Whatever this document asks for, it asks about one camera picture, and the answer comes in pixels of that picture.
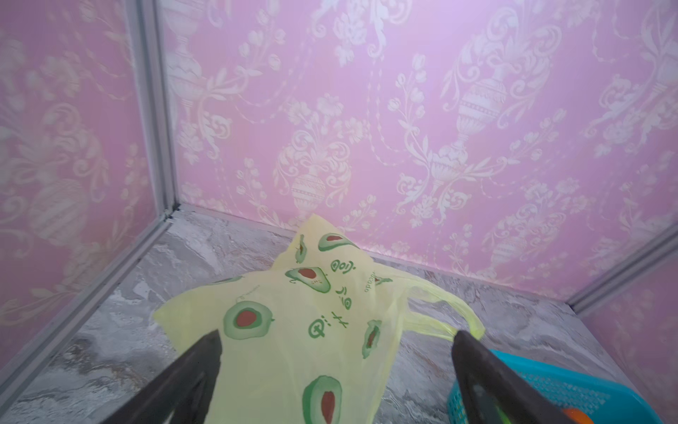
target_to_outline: wall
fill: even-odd
[[[678,422],[678,256],[584,318],[665,423]]]
[[[162,0],[182,201],[566,299],[678,218],[669,0]]]
[[[157,215],[121,2],[1,9],[0,367]]]

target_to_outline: avocado print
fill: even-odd
[[[351,246],[356,246],[351,242],[351,240],[345,238],[341,234],[337,233],[327,233],[323,237],[320,237],[320,242],[318,242],[318,250],[321,252],[327,252],[339,246],[345,246],[350,244]]]
[[[381,283],[388,283],[388,282],[391,282],[391,281],[393,281],[393,280],[390,279],[390,278],[381,278],[381,277],[375,276],[374,277],[374,286],[376,287]]]
[[[372,350],[377,347],[379,334],[381,334],[381,321],[369,321],[367,323],[367,331],[365,331],[365,342],[363,343],[363,359],[367,359]]]
[[[293,280],[301,281],[308,287],[317,290],[320,293],[327,293],[330,291],[330,282],[327,280],[327,276],[323,270],[318,267],[290,269],[285,275]]]
[[[271,310],[261,303],[238,302],[224,315],[224,334],[235,340],[263,337],[272,321]]]
[[[208,285],[209,285],[209,286],[214,286],[215,284],[231,283],[231,282],[233,282],[233,281],[238,281],[238,280],[240,280],[242,277],[243,277],[242,275],[238,275],[237,277],[226,278],[225,280],[221,280],[221,281],[217,281],[217,282],[214,282],[214,283],[210,283],[210,284],[208,284]]]
[[[294,254],[294,258],[297,260],[297,263],[304,262],[304,259],[306,258],[306,244],[304,244],[303,234],[299,237],[299,248],[297,249],[297,253]]]
[[[304,389],[302,397],[305,424],[337,424],[341,412],[341,384],[321,375]]]

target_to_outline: floral motif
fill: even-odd
[[[287,105],[290,121],[296,125],[303,123],[304,129],[296,130],[291,144],[278,155],[273,182],[281,187],[280,194],[292,192],[299,220],[304,220],[323,202],[334,207],[335,201],[341,203],[348,193],[351,149],[342,139],[347,137],[351,144],[359,142],[366,123],[355,118],[340,121],[343,108],[338,97],[329,94],[318,98],[316,111],[297,100]],[[287,178],[294,178],[291,185]]]
[[[316,37],[324,37],[327,30],[320,19],[330,9],[336,9],[339,0],[323,1],[321,7],[313,12],[312,31]],[[374,27],[377,36],[377,44],[367,47],[367,53],[372,58],[381,57],[386,47],[386,35],[384,34],[384,21],[394,25],[403,24],[407,21],[412,10],[412,0],[346,0],[346,11],[334,19],[334,34],[341,41],[334,49],[334,54],[339,59],[339,65],[344,66],[355,58],[353,47],[363,45],[367,41],[367,27],[363,15],[369,11],[369,23]]]
[[[639,178],[635,182],[624,182],[618,188],[624,196],[623,207],[618,211],[617,221],[623,236],[610,238],[601,236],[591,248],[592,254],[582,261],[589,275],[600,275],[621,260],[642,248],[657,234],[661,234],[678,217],[678,200],[668,213],[644,217],[647,213],[642,203],[656,188],[660,177],[666,178],[674,153],[665,151],[658,162],[652,166],[643,165],[638,169]]]
[[[412,228],[419,227],[424,220],[432,218],[435,209],[440,217],[435,218],[435,225],[442,225],[449,210],[459,210],[465,207],[471,196],[456,189],[459,181],[476,182],[490,179],[503,172],[509,165],[521,163],[521,159],[528,157],[537,161],[542,154],[538,148],[541,142],[552,142],[558,137],[558,132],[553,131],[556,123],[561,122],[566,112],[558,109],[553,118],[543,119],[540,123],[539,132],[528,133],[523,140],[516,140],[509,145],[508,156],[498,157],[491,162],[486,157],[476,164],[468,164],[468,153],[464,145],[466,138],[458,138],[456,142],[444,145],[438,152],[429,150],[428,136],[419,141],[420,128],[414,123],[424,116],[424,106],[419,104],[424,101],[424,94],[417,88],[417,84],[426,81],[425,56],[415,54],[412,58],[412,71],[409,76],[401,73],[396,78],[395,85],[403,90],[402,100],[392,98],[388,102],[388,109],[399,113],[402,118],[398,123],[405,129],[405,148],[413,159],[413,162],[426,168],[426,176],[416,179],[406,174],[401,174],[397,183],[398,193],[405,195],[405,199],[397,205],[397,213],[405,214],[404,205],[418,201],[410,209],[414,216],[410,220]],[[426,188],[432,183],[431,191],[425,195]]]
[[[285,229],[296,229],[300,224],[296,219],[291,219],[289,222],[285,223],[278,217],[278,213],[274,210],[269,212],[268,206],[264,203],[268,195],[264,192],[263,185],[258,180],[258,177],[260,176],[259,169],[254,167],[253,159],[245,158],[244,163],[245,170],[238,170],[236,176],[239,180],[242,180],[245,185],[239,185],[236,188],[237,193],[246,196],[248,202],[256,207],[257,214],[262,222]]]
[[[463,233],[452,233],[450,235],[452,244],[443,245],[443,251],[450,253],[452,269],[463,275],[471,274],[471,271],[468,269],[468,264],[464,261],[464,257],[468,254],[469,244],[467,239],[473,235],[471,233],[472,229],[473,226],[471,224],[465,224],[462,227]]]
[[[553,258],[550,258],[546,262],[542,262],[540,264],[537,264],[535,267],[530,267],[527,269],[525,272],[525,275],[521,275],[520,279],[521,280],[534,280],[536,278],[549,278],[551,276],[551,273],[554,270],[557,269],[562,269],[565,266],[565,261],[567,260],[568,256],[567,252],[561,252],[557,256],[554,256]],[[549,296],[545,294],[544,292],[540,292],[539,294],[542,294],[543,296],[547,297],[558,297],[558,296]],[[566,296],[569,296],[571,294],[574,294],[573,292],[567,293]]]
[[[374,218],[377,216],[377,211],[372,209],[374,202],[376,202],[376,196],[369,195],[367,199],[361,200],[358,206],[360,209],[354,209],[349,215],[342,218],[343,225],[338,226],[339,230],[343,233],[350,233],[356,230],[356,227],[360,225],[363,230],[369,229],[370,222],[367,218]]]
[[[195,184],[185,182],[181,186],[181,200],[201,208],[212,209],[223,214],[233,214],[228,204],[222,199],[203,199],[203,191]]]
[[[678,13],[667,0],[657,1],[647,11],[640,30],[641,56],[653,71],[641,83],[619,74],[600,95],[603,116],[593,119],[584,135],[593,137],[607,124],[603,142],[596,145],[595,157],[609,155],[615,146],[631,155],[638,154],[650,132],[667,130],[678,124],[678,42],[671,38]]]
[[[452,90],[452,102],[443,108],[458,112],[457,144],[495,121],[499,128],[508,127],[511,116],[517,122],[548,81],[561,29],[544,20],[549,15],[542,10],[546,3],[525,1],[518,5],[519,10],[499,8],[485,31],[463,47],[445,76],[441,97]],[[557,8],[551,13],[560,16],[562,11]],[[488,73],[485,79],[481,79],[481,69]],[[472,85],[464,90],[464,84]]]
[[[194,59],[188,49],[188,40],[198,28],[198,22],[204,15],[204,5],[195,2],[182,5],[181,2],[163,2],[165,21],[177,37],[178,46],[167,55],[166,66],[169,86],[179,97],[185,110],[185,118],[180,120],[181,132],[178,135],[178,144],[187,151],[184,158],[191,165],[199,161],[198,152],[203,150],[203,140],[207,141],[211,150],[207,157],[218,159],[220,147],[218,140],[227,140],[231,136],[233,120],[209,112],[206,109],[208,100],[227,101],[233,96],[242,94],[248,87],[251,78],[263,75],[262,69],[268,67],[272,71],[279,71],[281,59],[276,54],[269,54],[268,49],[273,44],[285,43],[285,31],[275,26],[275,18],[279,13],[279,4],[276,0],[269,1],[266,10],[260,9],[256,14],[260,28],[251,30],[247,34],[247,41],[239,46],[239,53],[245,62],[238,64],[232,71],[220,68],[216,75],[205,78],[202,67]],[[222,20],[210,14],[208,18],[215,26],[221,26]]]
[[[54,80],[54,85],[61,86],[68,97],[74,97],[80,91],[80,74],[87,72],[81,70],[80,57],[73,52],[66,52],[61,58],[48,56],[40,70],[47,78]],[[44,100],[54,100],[55,96],[50,86],[36,71],[26,74],[26,84],[34,90],[41,91]]]
[[[478,275],[494,279],[497,267],[516,259],[526,261],[543,252],[558,237],[567,216],[592,203],[584,196],[571,196],[578,189],[579,182],[573,178],[561,180],[555,190],[538,181],[526,185],[523,190],[529,203],[501,220],[485,236],[483,245],[492,252],[491,265]]]
[[[369,251],[389,256],[391,258],[398,258],[403,261],[423,264],[425,259],[422,255],[417,253],[410,253],[410,245],[407,242],[393,242],[391,248],[385,248],[383,244],[368,244],[366,247]]]
[[[564,20],[568,28],[579,26],[589,18],[598,18],[600,15],[601,2],[598,0],[573,0],[557,3],[553,17]]]

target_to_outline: orange object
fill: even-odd
[[[593,424],[593,420],[577,408],[563,409],[565,415],[577,424]]]

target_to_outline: blue plastic basket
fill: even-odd
[[[577,408],[595,424],[661,424],[657,414],[633,390],[621,384],[492,351],[546,399],[560,408]],[[468,424],[459,384],[447,399],[451,424]]]

